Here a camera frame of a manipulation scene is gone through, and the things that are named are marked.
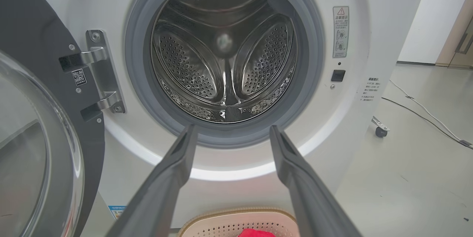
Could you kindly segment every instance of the electrical cable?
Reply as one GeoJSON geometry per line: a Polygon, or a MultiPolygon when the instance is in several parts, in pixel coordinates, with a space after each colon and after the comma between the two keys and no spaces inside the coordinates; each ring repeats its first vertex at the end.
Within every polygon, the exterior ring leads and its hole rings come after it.
{"type": "Polygon", "coordinates": [[[407,92],[405,92],[401,87],[399,87],[395,82],[393,82],[391,79],[389,79],[390,82],[392,82],[392,84],[395,85],[395,87],[399,88],[401,91],[404,92],[404,94],[407,96],[407,98],[411,99],[412,101],[416,102],[417,105],[421,106],[422,109],[425,110],[425,112],[427,112],[432,118],[434,118],[439,124],[441,124],[443,126],[443,128],[445,128],[451,135],[453,135],[457,141],[461,141],[460,138],[458,138],[458,136],[456,136],[452,131],[450,131],[450,129],[448,129],[448,127],[443,124],[443,122],[441,122],[439,119],[437,119],[434,115],[432,115],[422,104],[420,104],[419,102],[416,101],[416,99],[414,99],[414,97],[411,97],[407,92]]]}
{"type": "Polygon", "coordinates": [[[409,109],[409,108],[406,107],[406,106],[403,106],[403,105],[401,105],[401,104],[399,104],[399,103],[397,103],[397,102],[395,102],[395,101],[392,101],[391,99],[387,99],[387,98],[384,98],[384,97],[382,97],[382,99],[387,100],[387,101],[389,101],[389,102],[392,102],[392,103],[394,103],[394,104],[396,104],[396,105],[398,105],[398,106],[403,107],[404,109],[409,110],[410,112],[416,114],[417,116],[423,118],[424,120],[426,120],[427,122],[429,122],[430,124],[432,124],[433,126],[435,126],[437,129],[439,129],[439,131],[441,131],[443,134],[445,134],[448,138],[452,139],[453,141],[455,141],[455,142],[457,142],[457,143],[459,143],[459,144],[461,144],[461,145],[463,145],[463,146],[466,146],[466,147],[469,148],[469,149],[473,149],[471,146],[467,146],[466,144],[463,144],[463,143],[461,143],[460,141],[457,141],[456,139],[454,139],[453,137],[451,137],[448,133],[446,133],[445,131],[443,131],[439,126],[436,126],[435,123],[433,123],[432,121],[429,121],[428,119],[426,119],[425,117],[423,117],[421,114],[419,114],[419,113],[413,111],[412,109],[409,109]]]}

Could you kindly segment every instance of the white cable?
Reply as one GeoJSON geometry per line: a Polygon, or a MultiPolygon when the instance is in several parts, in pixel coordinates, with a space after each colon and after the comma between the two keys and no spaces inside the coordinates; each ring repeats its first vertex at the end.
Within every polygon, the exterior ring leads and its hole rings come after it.
{"type": "Polygon", "coordinates": [[[450,129],[448,129],[447,126],[445,126],[445,124],[443,124],[443,122],[441,122],[439,119],[437,119],[434,115],[432,115],[422,104],[420,104],[419,102],[416,101],[416,99],[414,99],[414,97],[411,97],[407,92],[405,92],[401,87],[399,87],[395,82],[393,82],[391,79],[389,79],[390,82],[392,82],[392,84],[394,84],[395,87],[399,88],[401,91],[404,92],[405,95],[408,96],[409,99],[411,99],[412,101],[416,102],[417,105],[421,106],[422,109],[425,110],[425,112],[427,112],[432,118],[434,118],[434,120],[436,120],[437,122],[439,122],[439,124],[441,124],[443,126],[443,128],[445,128],[445,130],[447,130],[451,135],[453,135],[458,141],[461,141],[460,138],[458,138],[458,136],[456,136],[452,131],[450,131],[450,129]]]}

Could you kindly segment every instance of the caster wheel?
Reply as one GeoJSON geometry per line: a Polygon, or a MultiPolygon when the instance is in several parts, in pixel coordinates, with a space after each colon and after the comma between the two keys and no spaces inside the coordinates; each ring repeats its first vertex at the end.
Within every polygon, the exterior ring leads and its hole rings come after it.
{"type": "Polygon", "coordinates": [[[378,128],[376,128],[375,134],[378,137],[384,137],[384,136],[387,136],[387,131],[384,131],[383,129],[378,127],[378,128]]]}

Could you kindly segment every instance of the warning label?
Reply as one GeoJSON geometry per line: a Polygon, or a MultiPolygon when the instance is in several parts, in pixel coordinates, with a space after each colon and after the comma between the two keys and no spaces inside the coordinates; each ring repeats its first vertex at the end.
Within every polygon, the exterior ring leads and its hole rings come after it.
{"type": "Polygon", "coordinates": [[[361,94],[360,101],[373,101],[375,99],[375,93],[380,89],[380,85],[381,83],[379,78],[368,78],[368,82],[361,94]]]}
{"type": "Polygon", "coordinates": [[[348,7],[333,8],[333,57],[346,57],[348,48],[348,7]]]}
{"type": "Polygon", "coordinates": [[[112,212],[113,217],[116,220],[122,215],[123,211],[125,210],[126,206],[108,206],[110,212],[112,212]]]}

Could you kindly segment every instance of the red cloth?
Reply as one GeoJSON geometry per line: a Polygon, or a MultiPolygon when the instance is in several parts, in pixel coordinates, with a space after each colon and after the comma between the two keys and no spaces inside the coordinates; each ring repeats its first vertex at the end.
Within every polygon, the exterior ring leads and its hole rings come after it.
{"type": "Polygon", "coordinates": [[[253,230],[252,228],[244,229],[239,237],[275,237],[271,232],[262,230],[253,230]]]}

